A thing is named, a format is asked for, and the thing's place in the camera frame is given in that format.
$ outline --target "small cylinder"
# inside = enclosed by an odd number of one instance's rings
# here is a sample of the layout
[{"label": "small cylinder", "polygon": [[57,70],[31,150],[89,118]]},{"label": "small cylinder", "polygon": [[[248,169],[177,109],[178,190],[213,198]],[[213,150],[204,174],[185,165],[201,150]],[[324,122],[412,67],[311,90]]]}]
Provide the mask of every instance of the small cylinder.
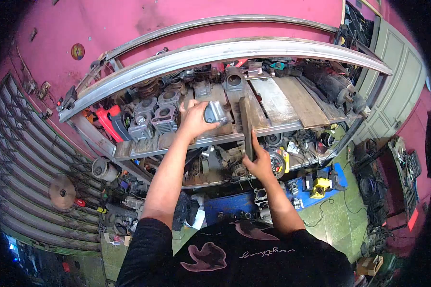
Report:
[{"label": "small cylinder", "polygon": [[114,181],[118,176],[118,171],[112,164],[109,164],[102,158],[96,158],[93,162],[91,171],[94,177],[105,180],[107,182]]}]

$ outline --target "metal rail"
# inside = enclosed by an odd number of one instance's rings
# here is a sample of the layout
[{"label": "metal rail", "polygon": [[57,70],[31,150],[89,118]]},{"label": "metal rail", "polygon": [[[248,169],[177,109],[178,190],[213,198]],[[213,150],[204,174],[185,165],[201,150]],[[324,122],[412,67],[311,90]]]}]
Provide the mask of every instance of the metal rail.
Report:
[{"label": "metal rail", "polygon": [[278,15],[263,15],[263,14],[241,14],[241,15],[223,15],[216,17],[208,17],[197,20],[192,20],[184,23],[175,24],[168,26],[140,37],[137,37],[129,42],[124,43],[121,46],[116,47],[111,52],[106,54],[105,61],[114,59],[126,52],[138,48],[139,46],[155,41],[157,39],[167,37],[169,35],[184,32],[192,29],[197,29],[206,26],[228,24],[228,23],[238,23],[238,22],[273,22],[273,23],[285,23],[294,24],[299,26],[305,26],[310,28],[319,29],[329,33],[337,32],[337,28],[322,24],[319,22],[305,20],[295,17],[278,16]]},{"label": "metal rail", "polygon": [[79,99],[74,102],[74,107],[70,110],[64,109],[59,113],[59,121],[64,123],[86,107],[135,83],[170,72],[214,61],[281,56],[339,61],[363,66],[387,75],[392,74],[392,70],[385,63],[333,44],[286,37],[233,38],[183,47],[114,72],[81,91]]}]

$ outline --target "wooden board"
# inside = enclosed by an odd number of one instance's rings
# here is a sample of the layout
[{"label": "wooden board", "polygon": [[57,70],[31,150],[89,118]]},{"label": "wooden board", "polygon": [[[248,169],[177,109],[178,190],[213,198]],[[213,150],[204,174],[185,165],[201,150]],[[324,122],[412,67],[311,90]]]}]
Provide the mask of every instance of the wooden board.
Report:
[{"label": "wooden board", "polygon": [[155,136],[151,140],[140,140],[138,143],[133,142],[131,152],[139,153],[156,151],[158,149],[158,138],[159,135],[155,132]]},{"label": "wooden board", "polygon": [[273,79],[294,107],[305,129],[330,124],[316,101],[295,77],[275,77]]},{"label": "wooden board", "polygon": [[308,85],[302,80],[298,79],[299,83],[307,90],[311,97],[316,101],[316,104],[321,108],[322,112],[326,115],[329,121],[341,120],[347,118],[342,109],[338,109],[335,105],[328,104],[321,100],[319,96],[312,91]]},{"label": "wooden board", "polygon": [[256,94],[262,98],[261,105],[265,109],[272,126],[299,120],[299,116],[289,100],[271,77],[251,80],[250,82]]},{"label": "wooden board", "polygon": [[[216,101],[218,100],[220,102],[220,104],[223,106],[227,103],[227,98],[225,97],[225,92],[222,88],[222,84],[221,83],[217,83],[215,85],[213,85],[211,87],[211,93],[209,95],[203,95],[200,96],[198,98],[199,101]],[[230,135],[233,132],[233,128],[231,125],[231,115],[228,114],[229,118],[228,118],[228,124],[219,127],[217,129],[213,129],[210,131],[207,131],[205,133],[203,133],[201,136],[199,136],[198,138],[206,138],[206,137],[211,137],[211,136],[217,136],[217,135]]]},{"label": "wooden board", "polygon": [[249,101],[249,111],[248,115],[254,129],[263,129],[270,127],[267,118],[263,114],[262,107],[260,106],[258,100],[256,99],[254,92],[250,88],[249,84],[244,85],[244,89],[240,91],[225,91],[228,101],[232,107],[232,112],[235,117],[235,123],[238,130],[242,130],[241,126],[241,114],[239,113],[239,99],[241,97],[246,97]]}]

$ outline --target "bird print on shirt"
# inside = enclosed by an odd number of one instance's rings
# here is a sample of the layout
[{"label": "bird print on shirt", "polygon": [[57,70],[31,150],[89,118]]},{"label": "bird print on shirt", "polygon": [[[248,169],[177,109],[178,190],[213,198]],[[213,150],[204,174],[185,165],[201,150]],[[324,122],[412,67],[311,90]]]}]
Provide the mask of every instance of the bird print on shirt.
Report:
[{"label": "bird print on shirt", "polygon": [[246,236],[248,238],[257,240],[279,240],[279,238],[277,238],[276,236],[262,231],[270,227],[259,228],[253,225],[252,221],[240,219],[237,221],[230,222],[230,224],[234,224],[236,231],[238,231],[242,236]]}]

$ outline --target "metal bar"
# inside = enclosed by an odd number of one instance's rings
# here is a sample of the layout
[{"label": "metal bar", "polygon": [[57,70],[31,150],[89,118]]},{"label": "metal bar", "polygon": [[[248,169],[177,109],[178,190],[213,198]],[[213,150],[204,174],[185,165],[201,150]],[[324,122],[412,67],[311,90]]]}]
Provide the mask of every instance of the metal bar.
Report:
[{"label": "metal bar", "polygon": [[336,27],[332,27],[326,24],[322,24],[319,22],[305,20],[295,17],[287,17],[287,16],[278,16],[278,15],[262,15],[262,14],[241,14],[241,15],[223,15],[216,17],[208,17],[202,18],[198,20],[192,20],[184,23],[175,24],[172,26],[168,26],[140,37],[135,38],[129,42],[124,43],[121,46],[116,47],[113,51],[109,52],[105,60],[110,61],[126,52],[138,48],[139,46],[149,43],[151,41],[155,41],[157,39],[167,37],[169,35],[188,31],[191,29],[196,29],[200,27],[227,24],[227,23],[237,23],[237,22],[273,22],[273,23],[286,23],[286,24],[294,24],[300,25],[310,28],[316,28],[322,31],[326,31],[329,33],[337,32]]},{"label": "metal bar", "polygon": [[304,39],[286,37],[250,37],[213,41],[191,45],[126,67],[93,84],[79,94],[70,110],[59,113],[59,121],[66,122],[75,114],[83,111],[115,92],[154,77],[214,61],[227,61],[240,58],[261,58],[298,56],[314,59],[339,61],[363,66],[375,71],[392,74],[385,63],[357,51],[337,45]]},{"label": "metal bar", "polygon": [[148,184],[152,181],[152,175],[131,161],[117,161],[113,155],[115,154],[116,146],[106,139],[83,115],[77,114],[71,118],[70,123],[81,137],[97,149],[102,155],[119,165],[122,169],[126,169],[129,173],[136,176],[138,180]]}]

